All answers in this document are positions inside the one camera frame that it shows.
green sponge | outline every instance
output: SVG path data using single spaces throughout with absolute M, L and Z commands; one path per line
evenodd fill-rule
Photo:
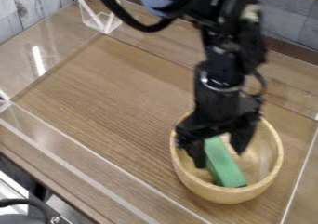
M 228 188 L 247 186 L 239 166 L 226 149 L 220 137 L 204 140 L 206 165 L 215 184 Z

